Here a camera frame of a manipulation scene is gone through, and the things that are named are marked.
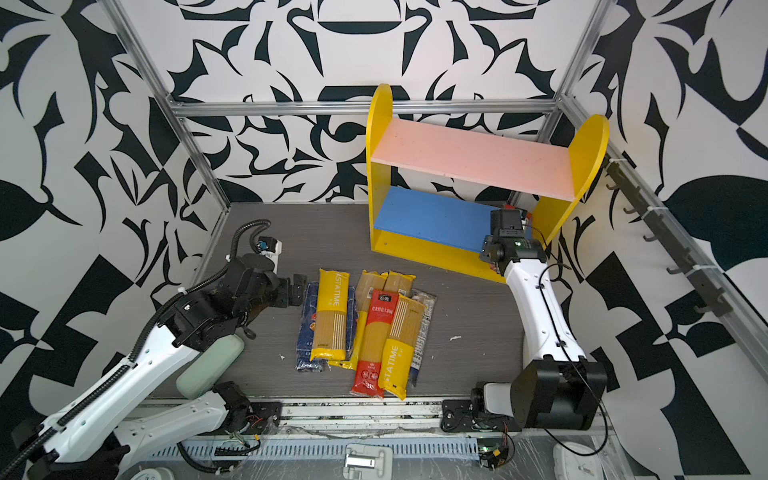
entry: shelf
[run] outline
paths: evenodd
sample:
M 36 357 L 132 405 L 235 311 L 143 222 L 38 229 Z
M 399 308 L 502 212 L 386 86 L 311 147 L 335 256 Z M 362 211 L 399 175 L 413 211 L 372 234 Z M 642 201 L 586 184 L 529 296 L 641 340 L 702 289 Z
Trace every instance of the shelf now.
M 480 253 L 496 210 L 458 198 L 392 187 L 374 228 Z
M 393 118 L 372 162 L 573 201 L 568 149 Z

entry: wallpaper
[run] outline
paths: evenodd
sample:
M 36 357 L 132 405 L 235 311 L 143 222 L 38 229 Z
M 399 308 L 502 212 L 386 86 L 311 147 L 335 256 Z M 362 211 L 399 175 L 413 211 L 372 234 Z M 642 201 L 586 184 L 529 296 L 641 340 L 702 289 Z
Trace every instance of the wallpaper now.
M 220 209 L 93 0 L 0 0 L 0 463 L 128 353 Z
M 400 117 L 531 141 L 544 120 L 542 114 Z M 206 117 L 187 125 L 231 201 L 368 201 L 365 115 Z M 507 200 L 510 193 L 403 169 L 392 184 L 472 201 Z M 521 205 L 532 208 L 536 200 L 527 194 Z
M 552 98 L 594 0 L 130 0 L 180 101 Z
M 765 318 L 765 2 L 619 0 L 575 88 L 611 143 Z M 573 127 L 564 122 L 558 141 Z M 603 177 L 552 246 L 558 296 L 638 478 L 765 478 L 768 384 Z

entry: white round device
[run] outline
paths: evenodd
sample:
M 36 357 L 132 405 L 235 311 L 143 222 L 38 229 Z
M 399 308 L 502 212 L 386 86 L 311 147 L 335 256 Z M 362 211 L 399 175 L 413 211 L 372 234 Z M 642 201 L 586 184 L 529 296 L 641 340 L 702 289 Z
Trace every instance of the white round device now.
M 146 468 L 134 475 L 131 480 L 174 480 L 174 473 L 165 467 Z
M 591 453 L 594 451 L 581 443 L 563 443 L 575 452 Z M 574 455 L 559 444 L 554 446 L 553 454 L 554 476 L 557 480 L 602 480 L 603 466 L 598 455 L 581 457 Z

